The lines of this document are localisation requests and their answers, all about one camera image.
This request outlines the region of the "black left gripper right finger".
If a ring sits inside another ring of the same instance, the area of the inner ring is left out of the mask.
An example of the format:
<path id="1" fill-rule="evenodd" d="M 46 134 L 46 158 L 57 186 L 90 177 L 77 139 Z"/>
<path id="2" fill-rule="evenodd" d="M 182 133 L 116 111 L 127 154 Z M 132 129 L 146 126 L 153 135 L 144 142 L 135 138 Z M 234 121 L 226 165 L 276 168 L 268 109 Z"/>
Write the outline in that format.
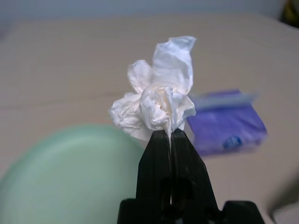
<path id="1" fill-rule="evenodd" d="M 171 134 L 172 203 L 179 208 L 188 202 L 218 210 L 206 166 L 186 133 L 177 129 Z"/>

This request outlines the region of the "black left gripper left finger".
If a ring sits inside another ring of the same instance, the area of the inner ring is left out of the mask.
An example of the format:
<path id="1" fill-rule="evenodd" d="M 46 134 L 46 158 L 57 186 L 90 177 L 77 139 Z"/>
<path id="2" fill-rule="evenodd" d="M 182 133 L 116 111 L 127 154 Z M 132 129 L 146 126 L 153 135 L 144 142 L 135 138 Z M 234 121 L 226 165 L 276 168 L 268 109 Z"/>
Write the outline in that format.
<path id="1" fill-rule="evenodd" d="M 165 131 L 154 131 L 138 165 L 138 198 L 171 200 L 169 151 L 169 138 Z"/>

